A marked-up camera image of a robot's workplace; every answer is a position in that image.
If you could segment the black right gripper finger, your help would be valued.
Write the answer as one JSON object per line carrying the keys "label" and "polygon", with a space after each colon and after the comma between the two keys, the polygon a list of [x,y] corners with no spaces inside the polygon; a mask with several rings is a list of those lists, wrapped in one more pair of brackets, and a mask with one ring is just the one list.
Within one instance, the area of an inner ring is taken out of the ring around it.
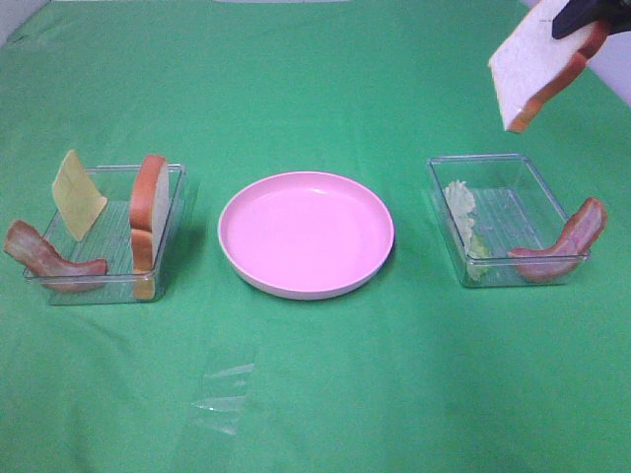
{"label": "black right gripper finger", "polygon": [[553,38],[564,38],[580,28],[602,19],[606,10],[606,1],[571,0],[554,17],[551,35]]}

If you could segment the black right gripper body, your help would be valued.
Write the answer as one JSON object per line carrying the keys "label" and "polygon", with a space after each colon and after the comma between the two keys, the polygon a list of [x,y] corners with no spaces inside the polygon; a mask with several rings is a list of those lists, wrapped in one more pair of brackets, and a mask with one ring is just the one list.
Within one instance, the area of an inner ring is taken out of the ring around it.
{"label": "black right gripper body", "polygon": [[611,34],[629,32],[631,29],[630,0],[599,0],[596,18],[609,24]]}

